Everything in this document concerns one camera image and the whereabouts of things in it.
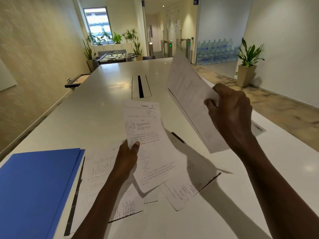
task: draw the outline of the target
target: tiled floor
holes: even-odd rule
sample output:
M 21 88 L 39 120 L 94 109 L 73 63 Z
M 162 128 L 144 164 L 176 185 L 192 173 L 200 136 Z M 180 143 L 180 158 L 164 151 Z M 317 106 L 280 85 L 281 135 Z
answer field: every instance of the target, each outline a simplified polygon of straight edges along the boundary
M 256 112 L 319 152 L 319 110 L 258 88 L 241 88 L 236 80 L 218 75 L 205 66 L 194 66 L 194 69 L 214 84 L 223 83 L 244 91 Z

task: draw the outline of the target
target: white table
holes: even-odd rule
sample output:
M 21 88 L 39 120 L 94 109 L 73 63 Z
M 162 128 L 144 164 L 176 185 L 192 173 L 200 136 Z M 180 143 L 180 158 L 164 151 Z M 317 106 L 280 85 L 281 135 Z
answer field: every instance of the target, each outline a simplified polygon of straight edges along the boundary
M 140 100 L 158 102 L 165 128 L 218 169 L 229 173 L 219 176 L 178 212 L 159 193 L 159 201 L 143 212 L 111 223 L 106 238 L 269 238 L 264 216 L 239 158 L 231 150 L 209 154 L 166 92 L 171 62 L 168 58 L 99 66 L 12 153 L 89 149 L 124 140 L 122 101 L 131 99 L 132 76 L 147 75 L 152 97 Z M 252 118 L 266 129 L 258 141 L 269 160 L 319 214 L 319 153 L 257 112 L 253 112 Z M 63 238 L 78 177 L 79 172 L 55 239 Z

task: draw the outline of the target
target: textured wall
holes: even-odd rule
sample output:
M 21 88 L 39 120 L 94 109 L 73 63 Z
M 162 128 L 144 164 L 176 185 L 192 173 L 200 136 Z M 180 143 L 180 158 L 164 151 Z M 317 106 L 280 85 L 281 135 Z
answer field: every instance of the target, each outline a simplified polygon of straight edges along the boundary
M 89 71 L 82 37 L 72 0 L 0 0 L 0 58 L 18 83 L 0 92 L 0 151 Z

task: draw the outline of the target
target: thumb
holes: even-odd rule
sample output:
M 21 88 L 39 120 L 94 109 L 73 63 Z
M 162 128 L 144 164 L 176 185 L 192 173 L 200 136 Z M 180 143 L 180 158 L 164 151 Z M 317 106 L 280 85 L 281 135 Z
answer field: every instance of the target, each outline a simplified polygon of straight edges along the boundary
M 134 145 L 131 148 L 131 151 L 134 151 L 136 154 L 138 154 L 138 150 L 139 150 L 139 142 L 134 143 Z
M 207 106 L 209 114 L 215 113 L 217 107 L 212 100 L 204 100 L 204 104 Z

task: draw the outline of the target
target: plant pot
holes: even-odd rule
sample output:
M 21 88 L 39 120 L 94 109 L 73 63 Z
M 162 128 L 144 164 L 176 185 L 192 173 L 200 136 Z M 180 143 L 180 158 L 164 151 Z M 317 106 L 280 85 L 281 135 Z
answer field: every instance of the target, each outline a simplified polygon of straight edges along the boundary
M 238 66 L 238 76 L 237 76 L 237 85 L 240 87 L 249 86 L 250 82 L 254 78 L 254 72 L 256 70 L 256 65 L 249 66 L 246 68 L 243 65 Z
M 86 63 L 89 66 L 89 69 L 90 69 L 90 71 L 92 73 L 95 70 L 94 66 L 93 66 L 93 60 L 87 60 Z
M 135 59 L 136 59 L 136 61 L 141 61 L 143 58 L 141 55 L 138 55 Z

